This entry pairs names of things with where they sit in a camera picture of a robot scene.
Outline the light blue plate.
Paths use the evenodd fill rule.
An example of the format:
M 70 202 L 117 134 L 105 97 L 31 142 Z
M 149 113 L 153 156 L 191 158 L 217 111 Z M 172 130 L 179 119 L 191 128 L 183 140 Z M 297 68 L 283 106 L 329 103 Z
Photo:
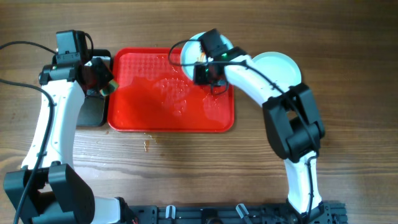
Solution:
M 200 36 L 202 36 L 205 32 L 198 33 L 191 37 L 191 40 L 197 40 Z M 228 49 L 233 48 L 233 44 L 231 41 L 226 38 L 224 35 L 220 35 L 221 40 L 224 44 L 226 44 Z M 182 48 L 181 54 L 180 54 L 180 64 L 192 64 L 195 62 L 203 62 L 206 61 L 203 59 L 201 56 L 201 45 L 199 41 L 189 41 L 186 42 Z M 194 66 L 184 66 L 182 67 L 182 70 L 186 76 L 193 81 L 193 70 Z
M 296 62 L 280 52 L 264 52 L 253 59 L 265 76 L 280 87 L 296 86 L 302 82 L 302 74 Z

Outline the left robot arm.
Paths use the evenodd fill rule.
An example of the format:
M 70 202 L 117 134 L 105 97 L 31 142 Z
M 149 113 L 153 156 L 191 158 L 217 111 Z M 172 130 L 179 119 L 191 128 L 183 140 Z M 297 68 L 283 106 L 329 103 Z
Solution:
M 73 145 L 81 107 L 117 88 L 110 53 L 95 50 L 80 30 L 56 34 L 57 50 L 35 87 L 42 95 L 31 147 L 19 171 L 5 175 L 3 187 L 16 213 L 15 223 L 136 223 L 121 197 L 96 197 L 75 172 Z

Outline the light blue plate top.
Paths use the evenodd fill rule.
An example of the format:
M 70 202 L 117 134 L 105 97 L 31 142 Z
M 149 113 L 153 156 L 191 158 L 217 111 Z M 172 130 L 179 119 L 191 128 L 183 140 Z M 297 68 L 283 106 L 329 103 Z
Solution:
M 205 32 L 198 33 L 191 37 L 191 40 L 197 40 L 200 36 L 202 36 Z M 233 44 L 231 41 L 226 38 L 224 35 L 220 35 L 221 40 L 224 44 L 226 44 L 228 49 L 233 48 Z M 195 62 L 203 62 L 206 61 L 203 59 L 201 56 L 201 45 L 199 41 L 189 41 L 186 42 L 182 48 L 181 54 L 180 54 L 180 64 L 192 64 Z M 182 67 L 182 70 L 186 76 L 193 81 L 193 70 L 194 66 L 184 66 Z

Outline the green yellow sponge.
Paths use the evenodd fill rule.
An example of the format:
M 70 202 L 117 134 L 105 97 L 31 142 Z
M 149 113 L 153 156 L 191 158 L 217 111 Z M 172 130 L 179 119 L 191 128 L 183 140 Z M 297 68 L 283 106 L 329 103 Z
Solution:
M 113 92 L 115 92 L 119 87 L 119 84 L 115 81 L 115 80 L 111 80 L 107 83 L 107 85 L 100 89 L 99 93 L 102 96 L 109 96 L 110 94 L 112 94 Z

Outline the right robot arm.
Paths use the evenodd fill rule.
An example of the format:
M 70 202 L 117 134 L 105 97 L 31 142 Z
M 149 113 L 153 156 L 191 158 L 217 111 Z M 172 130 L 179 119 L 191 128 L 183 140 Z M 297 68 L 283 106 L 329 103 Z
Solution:
M 299 66 L 279 52 L 252 57 L 217 29 L 193 36 L 180 62 L 194 84 L 233 85 L 262 108 L 269 145 L 285 165 L 289 208 L 302 223 L 319 217 L 316 163 L 325 128 Z

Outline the light blue plate bottom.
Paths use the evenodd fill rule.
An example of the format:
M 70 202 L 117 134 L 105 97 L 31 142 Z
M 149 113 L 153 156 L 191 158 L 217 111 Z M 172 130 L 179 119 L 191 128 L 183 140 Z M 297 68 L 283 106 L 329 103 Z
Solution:
M 280 52 L 264 52 L 253 59 L 265 76 L 280 87 L 296 86 L 302 82 L 302 74 L 296 62 Z

